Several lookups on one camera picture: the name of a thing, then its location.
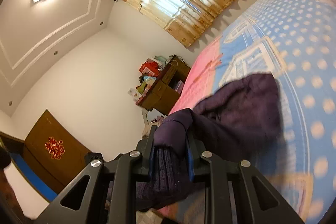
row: purple fabric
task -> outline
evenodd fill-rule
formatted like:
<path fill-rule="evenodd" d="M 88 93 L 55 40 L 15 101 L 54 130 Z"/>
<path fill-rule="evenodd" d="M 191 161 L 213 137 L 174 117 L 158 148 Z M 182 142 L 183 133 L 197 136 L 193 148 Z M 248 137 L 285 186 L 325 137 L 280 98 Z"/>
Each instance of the purple fabric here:
<path fill-rule="evenodd" d="M 162 208 L 199 188 L 189 182 L 184 160 L 187 131 L 203 141 L 206 150 L 238 162 L 278 137 L 279 107 L 273 75 L 259 73 L 226 84 L 193 110 L 167 116 L 154 133 L 154 178 L 138 185 L 137 208 Z"/>

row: blue polka dot bedsheet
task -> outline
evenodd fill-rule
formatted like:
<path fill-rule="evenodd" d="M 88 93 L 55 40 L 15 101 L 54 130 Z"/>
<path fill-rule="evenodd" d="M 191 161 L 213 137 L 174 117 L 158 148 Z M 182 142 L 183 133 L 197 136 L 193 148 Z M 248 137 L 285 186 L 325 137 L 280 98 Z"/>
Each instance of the blue polka dot bedsheet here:
<path fill-rule="evenodd" d="M 258 0 L 200 54 L 173 111 L 256 72 L 280 85 L 283 134 L 253 163 L 317 224 L 336 197 L 336 0 Z M 174 218 L 198 222 L 203 206 L 195 193 Z"/>

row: purple garment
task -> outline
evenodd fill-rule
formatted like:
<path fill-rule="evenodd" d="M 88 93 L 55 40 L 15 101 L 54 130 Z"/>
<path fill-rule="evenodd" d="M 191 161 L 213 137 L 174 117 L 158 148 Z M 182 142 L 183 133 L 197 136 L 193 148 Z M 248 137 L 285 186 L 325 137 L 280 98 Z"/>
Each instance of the purple garment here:
<path fill-rule="evenodd" d="M 177 155 L 183 159 L 185 134 L 191 131 L 195 139 L 203 141 L 206 150 L 224 160 L 238 162 L 249 159 L 252 153 L 275 140 L 281 132 L 279 97 L 272 74 L 258 73 L 232 81 L 199 102 L 193 110 L 182 109 L 167 116 L 154 133 L 154 147 L 157 151 L 168 147 L 171 157 Z M 164 168 L 162 157 L 156 157 L 155 161 L 161 162 L 155 168 L 155 174 L 160 169 L 161 174 L 172 176 L 176 184 L 171 185 L 175 185 L 176 189 L 170 188 L 172 194 L 169 195 L 169 191 L 164 190 L 166 185 L 161 184 L 162 187 L 155 190 L 156 201 L 150 207 L 161 208 L 186 198 L 192 186 L 179 179 L 187 175 L 182 163 L 174 164 L 169 171 Z M 139 201 L 151 200 L 142 193 L 137 189 Z"/>

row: wall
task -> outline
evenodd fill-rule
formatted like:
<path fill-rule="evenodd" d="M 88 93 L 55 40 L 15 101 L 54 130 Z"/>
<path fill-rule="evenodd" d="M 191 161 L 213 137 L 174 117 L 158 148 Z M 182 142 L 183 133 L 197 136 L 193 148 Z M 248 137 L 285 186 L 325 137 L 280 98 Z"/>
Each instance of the wall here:
<path fill-rule="evenodd" d="M 12 136 L 17 135 L 12 119 L 1 110 L 0 131 Z M 15 192 L 17 201 L 19 202 L 23 213 L 30 218 L 38 217 L 39 214 L 48 206 L 48 202 L 30 186 L 13 163 L 5 169 L 5 174 L 9 184 Z"/>
<path fill-rule="evenodd" d="M 202 49 L 230 25 L 243 11 L 256 0 L 236 0 L 228 9 L 221 13 L 213 22 L 212 27 L 205 31 L 188 49 L 159 27 L 155 22 L 137 12 L 128 4 L 119 0 L 112 9 L 109 28 L 125 37 L 132 45 L 140 45 L 150 55 L 178 54 L 192 65 Z"/>
<path fill-rule="evenodd" d="M 147 54 L 108 30 L 61 58 L 31 88 L 12 116 L 25 139 L 48 109 L 88 149 L 112 160 L 133 150 L 144 129 L 140 107 L 127 94 L 139 85 Z"/>

